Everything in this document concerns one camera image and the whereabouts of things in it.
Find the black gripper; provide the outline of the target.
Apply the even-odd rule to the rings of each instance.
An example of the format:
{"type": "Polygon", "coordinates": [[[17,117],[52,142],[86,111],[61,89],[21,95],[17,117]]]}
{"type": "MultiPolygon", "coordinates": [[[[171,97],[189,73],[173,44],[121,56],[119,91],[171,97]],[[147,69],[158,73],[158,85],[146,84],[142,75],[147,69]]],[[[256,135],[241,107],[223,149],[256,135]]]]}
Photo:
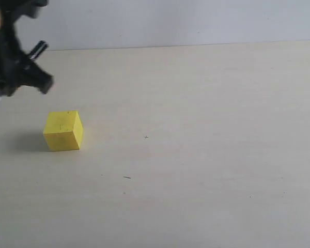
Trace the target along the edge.
{"type": "MultiPolygon", "coordinates": [[[[15,22],[21,16],[35,19],[39,10],[48,4],[48,1],[0,1],[0,79],[5,81],[5,85],[16,82],[12,77],[13,70],[23,55],[30,53],[21,48],[15,22]]],[[[36,88],[44,95],[54,84],[53,76],[33,61],[19,66],[17,81],[20,86],[36,88]]]]}

